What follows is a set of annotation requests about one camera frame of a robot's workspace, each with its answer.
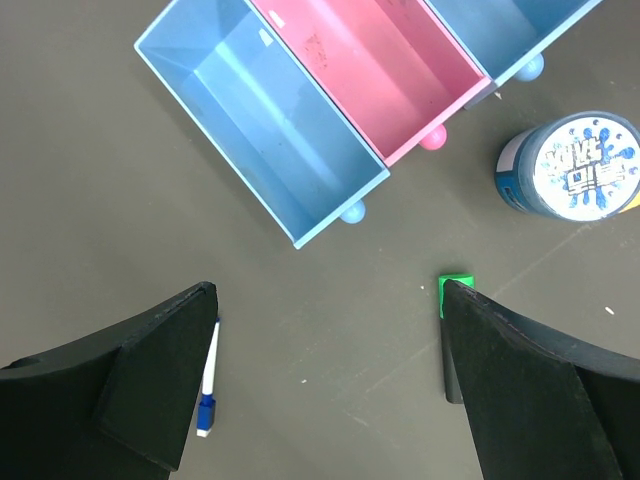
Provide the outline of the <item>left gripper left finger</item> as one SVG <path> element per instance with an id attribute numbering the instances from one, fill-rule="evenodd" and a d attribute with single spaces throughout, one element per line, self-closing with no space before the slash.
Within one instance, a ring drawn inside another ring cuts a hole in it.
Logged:
<path id="1" fill-rule="evenodd" d="M 4 479 L 167 479 L 184 452 L 214 324 L 201 282 L 1 369 Z"/>

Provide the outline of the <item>light blue drawer box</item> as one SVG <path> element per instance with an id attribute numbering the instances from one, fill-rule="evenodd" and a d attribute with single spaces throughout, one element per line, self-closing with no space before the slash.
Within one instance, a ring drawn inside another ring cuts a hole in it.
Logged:
<path id="1" fill-rule="evenodd" d="M 170 2 L 135 50 L 301 248 L 389 170 L 248 1 Z"/>

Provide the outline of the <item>blue cap white marker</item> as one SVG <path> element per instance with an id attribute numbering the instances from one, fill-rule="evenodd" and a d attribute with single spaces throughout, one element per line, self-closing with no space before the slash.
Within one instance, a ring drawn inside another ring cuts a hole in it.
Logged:
<path id="1" fill-rule="evenodd" d="M 216 400 L 214 398 L 214 381 L 216 371 L 217 349 L 219 342 L 220 319 L 217 318 L 211 343 L 205 362 L 200 401 L 197 409 L 196 434 L 200 438 L 209 436 L 214 424 Z"/>

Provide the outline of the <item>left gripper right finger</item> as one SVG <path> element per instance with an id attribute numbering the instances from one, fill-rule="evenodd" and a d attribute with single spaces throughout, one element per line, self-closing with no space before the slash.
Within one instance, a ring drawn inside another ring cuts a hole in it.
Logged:
<path id="1" fill-rule="evenodd" d="M 639 361 L 520 315 L 456 278 L 442 332 L 486 479 L 636 479 Z"/>

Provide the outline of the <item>pink drawer box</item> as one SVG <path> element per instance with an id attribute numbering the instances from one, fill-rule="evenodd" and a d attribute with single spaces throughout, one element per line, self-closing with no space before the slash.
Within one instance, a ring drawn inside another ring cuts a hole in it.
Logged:
<path id="1" fill-rule="evenodd" d="M 424 1 L 254 7 L 387 166 L 441 148 L 445 121 L 490 83 Z"/>

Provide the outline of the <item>blue paint jar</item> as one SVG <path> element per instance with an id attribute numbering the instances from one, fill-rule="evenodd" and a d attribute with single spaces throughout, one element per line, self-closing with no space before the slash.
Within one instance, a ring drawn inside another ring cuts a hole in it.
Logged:
<path id="1" fill-rule="evenodd" d="M 613 217 L 639 205 L 639 129 L 585 111 L 526 130 L 502 150 L 495 183 L 521 212 L 579 223 Z"/>

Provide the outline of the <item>teal blue drawer box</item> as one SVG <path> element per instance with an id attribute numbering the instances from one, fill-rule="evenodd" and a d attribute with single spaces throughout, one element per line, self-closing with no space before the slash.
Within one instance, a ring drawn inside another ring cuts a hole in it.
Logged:
<path id="1" fill-rule="evenodd" d="M 596 1 L 430 1 L 428 6 L 500 87 L 540 75 L 543 51 L 590 13 Z"/>

